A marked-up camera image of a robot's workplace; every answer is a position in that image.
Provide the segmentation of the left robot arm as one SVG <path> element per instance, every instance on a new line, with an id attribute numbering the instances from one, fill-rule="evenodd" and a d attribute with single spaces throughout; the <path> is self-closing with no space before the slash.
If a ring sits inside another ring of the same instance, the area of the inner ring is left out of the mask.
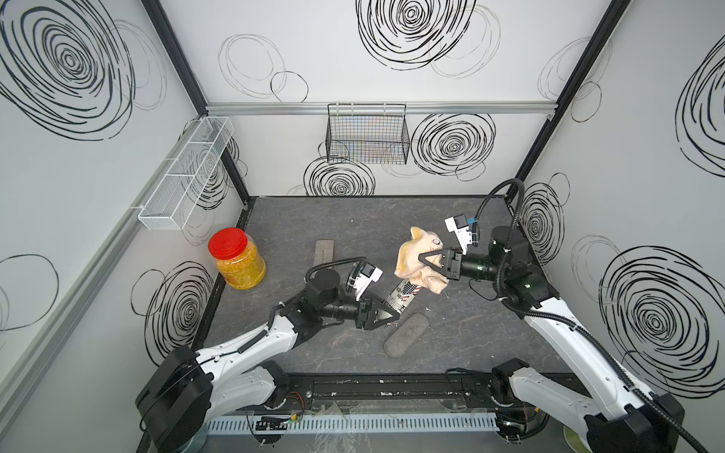
<path id="1" fill-rule="evenodd" d="M 348 291 L 335 270 L 315 267 L 304 288 L 274 306 L 262 326 L 214 347 L 170 352 L 135 399 L 141 427 L 156 451 L 177 452 L 219 416 L 282 405 L 289 379 L 275 356 L 347 320 L 375 330 L 399 318 L 383 298 Z"/>

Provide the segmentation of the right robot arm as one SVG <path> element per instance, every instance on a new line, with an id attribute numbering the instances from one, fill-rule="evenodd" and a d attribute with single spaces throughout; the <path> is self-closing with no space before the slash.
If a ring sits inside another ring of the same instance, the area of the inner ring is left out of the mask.
<path id="1" fill-rule="evenodd" d="M 495 368 L 492 396 L 531 404 L 572 430 L 590 452 L 672 452 L 685 410 L 672 394 L 656 394 L 627 371 L 578 321 L 549 284 L 520 230 L 493 230 L 488 250 L 430 247 L 413 253 L 449 280 L 483 279 L 498 300 L 536 330 L 565 361 L 579 393 L 521 360 Z"/>

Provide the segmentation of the grey rectangular eyeglass case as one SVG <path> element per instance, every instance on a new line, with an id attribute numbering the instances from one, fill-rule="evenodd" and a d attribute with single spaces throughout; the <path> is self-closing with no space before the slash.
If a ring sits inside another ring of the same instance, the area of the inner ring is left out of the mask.
<path id="1" fill-rule="evenodd" d="M 313 266 L 334 261 L 334 240 L 322 239 L 315 242 Z"/>

